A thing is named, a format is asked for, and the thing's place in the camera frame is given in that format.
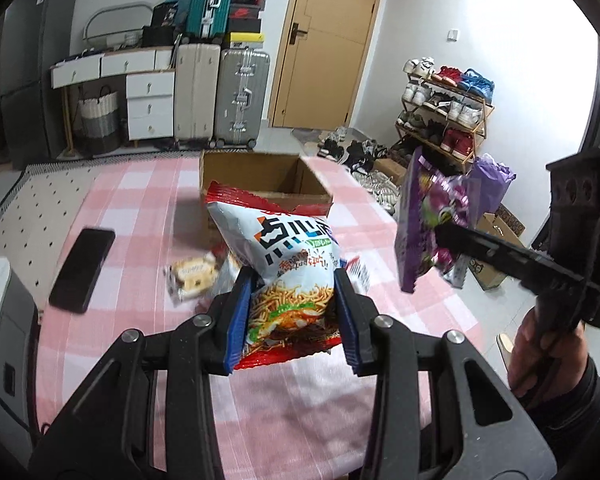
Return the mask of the person's right hand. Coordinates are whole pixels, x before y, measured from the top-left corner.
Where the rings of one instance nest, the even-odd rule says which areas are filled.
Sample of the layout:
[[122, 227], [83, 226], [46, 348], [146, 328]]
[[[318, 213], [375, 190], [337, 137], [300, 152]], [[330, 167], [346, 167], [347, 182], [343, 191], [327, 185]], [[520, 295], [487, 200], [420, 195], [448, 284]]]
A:
[[538, 335], [535, 308], [530, 309], [517, 330], [507, 372], [509, 388], [519, 399], [539, 382], [538, 363], [549, 358], [554, 372], [542, 380], [539, 401], [570, 392], [582, 379], [588, 365], [588, 343], [580, 323], [571, 333]]

